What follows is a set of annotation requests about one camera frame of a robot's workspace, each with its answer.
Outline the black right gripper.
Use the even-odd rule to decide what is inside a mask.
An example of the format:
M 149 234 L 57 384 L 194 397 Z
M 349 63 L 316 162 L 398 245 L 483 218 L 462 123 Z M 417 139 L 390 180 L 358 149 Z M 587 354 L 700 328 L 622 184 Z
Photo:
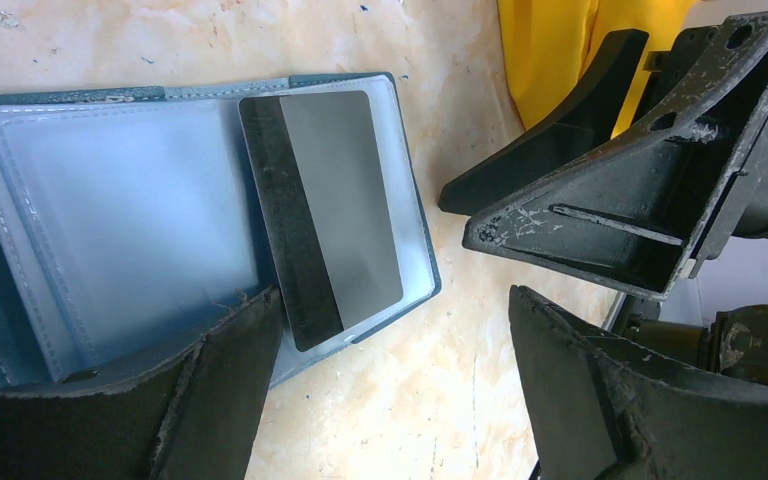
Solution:
M 466 217 L 467 249 L 641 297 L 610 332 L 768 385 L 768 11 L 643 52 L 608 141 Z

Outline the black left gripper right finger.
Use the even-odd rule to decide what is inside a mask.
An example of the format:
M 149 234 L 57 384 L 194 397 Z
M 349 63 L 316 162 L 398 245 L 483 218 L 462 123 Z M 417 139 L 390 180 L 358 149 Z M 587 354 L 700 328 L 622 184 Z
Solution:
M 768 385 L 699 369 L 526 286 L 508 318 L 537 479 L 768 479 Z

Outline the blue leather card holder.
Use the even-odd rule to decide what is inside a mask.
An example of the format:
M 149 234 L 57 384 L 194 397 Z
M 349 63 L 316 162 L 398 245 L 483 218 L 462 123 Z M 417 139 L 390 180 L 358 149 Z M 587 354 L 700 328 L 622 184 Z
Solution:
M 404 295 L 305 352 L 284 320 L 276 385 L 440 291 L 393 76 L 0 94 L 0 388 L 64 381 L 280 285 L 239 103 L 343 91 L 370 100 Z

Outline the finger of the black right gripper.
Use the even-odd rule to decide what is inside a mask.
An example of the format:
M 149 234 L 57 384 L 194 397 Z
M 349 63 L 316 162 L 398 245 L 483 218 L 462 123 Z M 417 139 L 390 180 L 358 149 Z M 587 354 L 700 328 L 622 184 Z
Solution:
M 571 92 L 536 126 L 448 182 L 439 208 L 472 216 L 611 138 L 649 34 L 610 32 Z

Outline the dark grey credit card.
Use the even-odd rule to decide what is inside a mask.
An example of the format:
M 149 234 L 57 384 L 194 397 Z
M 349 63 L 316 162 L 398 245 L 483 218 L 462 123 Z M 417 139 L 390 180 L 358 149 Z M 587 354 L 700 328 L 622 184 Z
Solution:
M 403 298 L 368 95 L 239 103 L 296 348 L 305 352 Z

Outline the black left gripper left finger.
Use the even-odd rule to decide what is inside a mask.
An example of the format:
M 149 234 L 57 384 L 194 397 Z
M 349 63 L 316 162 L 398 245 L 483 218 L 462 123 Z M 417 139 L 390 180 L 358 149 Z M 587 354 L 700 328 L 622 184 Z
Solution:
M 63 382 L 0 388 L 0 479 L 242 479 L 281 343 L 268 287 Z

